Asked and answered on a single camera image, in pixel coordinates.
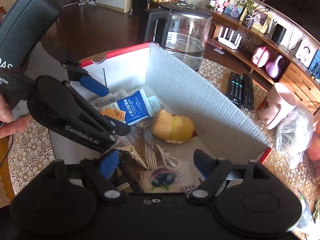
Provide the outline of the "person's left hand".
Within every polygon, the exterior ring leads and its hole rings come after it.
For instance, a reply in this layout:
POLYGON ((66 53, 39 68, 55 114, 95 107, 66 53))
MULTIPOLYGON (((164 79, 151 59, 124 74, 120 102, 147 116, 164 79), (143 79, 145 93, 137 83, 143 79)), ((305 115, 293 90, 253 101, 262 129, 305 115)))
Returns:
POLYGON ((33 120, 33 117, 30 114, 27 114, 14 121, 13 113, 10 110, 9 105, 2 94, 1 94, 0 114, 1 114, 1 122, 3 122, 3 126, 1 127, 1 130, 0 130, 1 139, 4 137, 13 135, 16 132, 22 133, 24 129, 27 127, 27 125, 29 124, 29 122, 33 120))

